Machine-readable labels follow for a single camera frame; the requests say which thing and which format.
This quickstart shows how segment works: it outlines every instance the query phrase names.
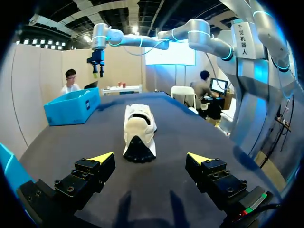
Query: computer monitor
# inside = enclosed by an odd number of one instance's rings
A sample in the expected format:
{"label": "computer monitor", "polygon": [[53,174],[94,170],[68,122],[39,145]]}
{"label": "computer monitor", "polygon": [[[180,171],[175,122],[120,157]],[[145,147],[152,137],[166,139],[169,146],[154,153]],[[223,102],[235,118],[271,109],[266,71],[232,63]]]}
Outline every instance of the computer monitor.
{"label": "computer monitor", "polygon": [[227,86],[228,81],[225,80],[216,80],[215,78],[212,78],[210,81],[210,89],[215,93],[226,95]]}
{"label": "computer monitor", "polygon": [[96,88],[97,85],[98,85],[98,81],[95,81],[95,82],[93,82],[93,83],[91,83],[91,84],[86,85],[86,86],[85,86],[85,89]]}

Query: green light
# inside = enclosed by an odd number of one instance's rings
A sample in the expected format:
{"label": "green light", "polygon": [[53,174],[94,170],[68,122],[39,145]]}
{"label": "green light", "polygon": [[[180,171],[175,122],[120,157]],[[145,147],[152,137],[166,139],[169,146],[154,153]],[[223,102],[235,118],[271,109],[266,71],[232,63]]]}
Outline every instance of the green light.
{"label": "green light", "polygon": [[245,211],[246,211],[247,213],[250,213],[250,212],[252,212],[253,210],[252,210],[251,208],[247,208]]}

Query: ceiling light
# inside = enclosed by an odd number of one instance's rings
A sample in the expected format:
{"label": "ceiling light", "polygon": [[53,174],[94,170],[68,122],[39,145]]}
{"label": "ceiling light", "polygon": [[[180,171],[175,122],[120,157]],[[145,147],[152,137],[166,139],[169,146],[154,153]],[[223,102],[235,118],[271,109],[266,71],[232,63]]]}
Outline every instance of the ceiling light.
{"label": "ceiling light", "polygon": [[85,41],[88,42],[88,43],[91,42],[91,38],[90,38],[88,35],[85,35],[85,36],[84,36],[84,39],[85,39]]}
{"label": "ceiling light", "polygon": [[132,33],[137,32],[137,30],[138,30],[138,26],[135,25],[135,26],[132,27]]}

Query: man in gray shirt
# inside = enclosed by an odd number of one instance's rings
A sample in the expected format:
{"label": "man in gray shirt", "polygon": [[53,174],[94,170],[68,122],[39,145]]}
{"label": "man in gray shirt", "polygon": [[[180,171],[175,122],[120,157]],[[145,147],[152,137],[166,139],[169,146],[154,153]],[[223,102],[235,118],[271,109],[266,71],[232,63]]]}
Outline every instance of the man in gray shirt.
{"label": "man in gray shirt", "polygon": [[201,80],[191,82],[190,84],[190,86],[194,89],[194,92],[197,96],[195,100],[195,104],[196,104],[196,109],[198,110],[200,109],[201,103],[207,103],[204,101],[204,96],[206,94],[211,97],[219,97],[218,94],[213,93],[210,90],[209,84],[207,83],[209,76],[210,76],[209,72],[207,70],[204,70],[200,73]]}

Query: desk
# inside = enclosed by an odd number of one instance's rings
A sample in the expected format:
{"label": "desk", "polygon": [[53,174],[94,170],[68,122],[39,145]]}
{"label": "desk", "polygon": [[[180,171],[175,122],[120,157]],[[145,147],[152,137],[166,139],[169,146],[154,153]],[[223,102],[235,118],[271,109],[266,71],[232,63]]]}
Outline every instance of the desk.
{"label": "desk", "polygon": [[[47,127],[20,160],[34,179],[53,187],[54,180],[67,176],[80,158],[114,152],[116,170],[77,217],[103,228],[218,228],[226,214],[196,188],[185,170],[187,152],[222,159],[233,175],[247,180],[249,191],[259,185],[274,193],[274,202],[278,200],[279,193],[253,160],[166,94],[104,96],[101,102],[85,124]],[[124,111],[129,104],[149,105],[154,115],[157,157],[151,163],[134,164],[122,156]]]}
{"label": "desk", "polygon": [[205,99],[204,103],[206,102],[210,103],[208,109],[205,111],[207,116],[209,116],[214,120],[219,120],[220,113],[222,109],[224,109],[225,99],[221,97],[212,98],[208,96],[205,96],[204,99]]}
{"label": "desk", "polygon": [[113,86],[107,89],[101,89],[101,95],[106,95],[110,93],[119,93],[119,92],[138,92],[142,93],[143,92],[143,87],[142,85],[134,85],[134,86],[126,86],[126,88],[123,88],[122,86]]}

